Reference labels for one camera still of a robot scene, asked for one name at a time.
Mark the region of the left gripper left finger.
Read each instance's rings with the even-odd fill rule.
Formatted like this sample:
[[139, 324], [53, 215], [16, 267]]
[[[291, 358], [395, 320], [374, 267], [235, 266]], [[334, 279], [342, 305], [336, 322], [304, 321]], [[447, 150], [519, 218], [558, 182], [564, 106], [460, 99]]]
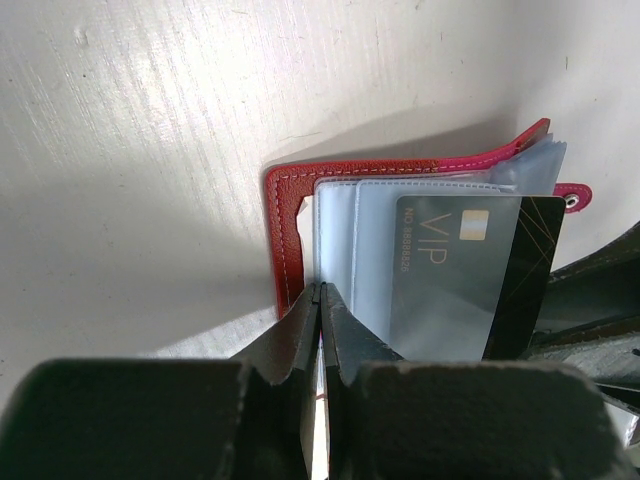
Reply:
[[226, 360], [56, 359], [1, 418], [5, 479], [307, 479], [320, 289]]

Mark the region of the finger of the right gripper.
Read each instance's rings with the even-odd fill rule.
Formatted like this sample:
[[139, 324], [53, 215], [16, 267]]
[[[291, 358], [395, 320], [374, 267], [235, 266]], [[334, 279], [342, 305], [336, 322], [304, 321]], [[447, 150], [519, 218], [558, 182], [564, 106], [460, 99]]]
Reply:
[[534, 339], [638, 313], [639, 234], [626, 232], [551, 274]]
[[552, 335], [524, 352], [530, 361], [561, 362], [579, 369], [609, 403], [639, 414], [639, 331], [603, 329]]

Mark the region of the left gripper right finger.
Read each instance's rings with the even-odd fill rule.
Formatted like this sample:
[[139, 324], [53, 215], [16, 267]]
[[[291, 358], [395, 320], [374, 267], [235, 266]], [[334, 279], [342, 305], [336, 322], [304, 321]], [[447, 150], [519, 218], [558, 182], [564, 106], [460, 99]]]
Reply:
[[593, 382], [561, 363], [410, 362], [320, 290], [333, 479], [635, 479]]

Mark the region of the black VIP credit card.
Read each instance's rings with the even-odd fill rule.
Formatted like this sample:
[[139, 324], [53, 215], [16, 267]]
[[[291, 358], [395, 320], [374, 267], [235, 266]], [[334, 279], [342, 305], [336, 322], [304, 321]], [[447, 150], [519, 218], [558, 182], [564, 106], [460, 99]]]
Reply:
[[529, 346], [565, 202], [405, 195], [396, 202], [390, 345], [407, 360], [512, 360]]

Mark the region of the red leather card holder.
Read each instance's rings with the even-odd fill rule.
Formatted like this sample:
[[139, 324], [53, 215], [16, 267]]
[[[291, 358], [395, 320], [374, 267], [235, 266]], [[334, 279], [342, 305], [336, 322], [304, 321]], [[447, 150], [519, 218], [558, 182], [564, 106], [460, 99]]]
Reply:
[[452, 175], [487, 170], [538, 143], [550, 132], [542, 118], [509, 143], [463, 157], [356, 158], [279, 164], [264, 175], [265, 216], [270, 239], [277, 315], [283, 317], [304, 289], [302, 246], [297, 215], [317, 181], [330, 177]]

